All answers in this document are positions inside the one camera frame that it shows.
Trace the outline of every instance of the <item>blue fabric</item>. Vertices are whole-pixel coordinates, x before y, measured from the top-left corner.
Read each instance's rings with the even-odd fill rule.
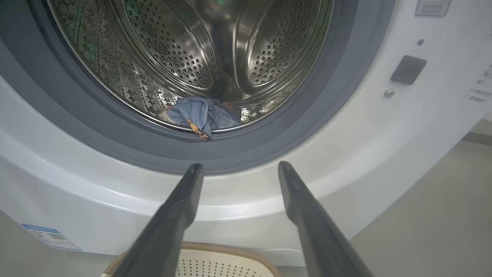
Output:
[[[180,98],[175,105],[166,110],[167,116],[183,127],[188,119],[199,129],[212,137],[212,130],[230,128],[241,124],[239,115],[231,107],[217,99],[200,96]]]

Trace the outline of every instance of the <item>washing machine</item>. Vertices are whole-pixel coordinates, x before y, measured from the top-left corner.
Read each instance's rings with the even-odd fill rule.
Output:
[[[490,110],[491,11],[488,0],[4,0],[0,208],[53,248],[120,254],[201,163],[184,239],[302,266],[279,161],[352,238]],[[241,125],[202,141],[159,116],[189,96],[231,103]]]

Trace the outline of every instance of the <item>gray rubber gasket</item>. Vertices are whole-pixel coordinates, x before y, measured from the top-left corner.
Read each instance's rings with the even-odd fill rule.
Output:
[[[340,110],[371,65],[393,6],[394,0],[336,1],[323,50],[298,92],[264,120],[210,142],[150,123],[104,93],[39,1],[4,3],[0,73],[43,116],[108,156],[166,173],[182,174],[196,162],[207,174],[233,173],[294,149]]]

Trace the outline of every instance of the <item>screw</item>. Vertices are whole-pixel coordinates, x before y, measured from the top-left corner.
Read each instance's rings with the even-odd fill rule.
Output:
[[[395,95],[395,89],[394,88],[389,88],[384,92],[384,97],[389,98]]]

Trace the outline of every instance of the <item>perforated basket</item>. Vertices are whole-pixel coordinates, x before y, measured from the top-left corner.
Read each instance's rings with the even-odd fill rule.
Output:
[[[110,277],[126,252],[117,256],[101,277]],[[176,277],[281,277],[264,257],[226,246],[184,242],[176,268]]]

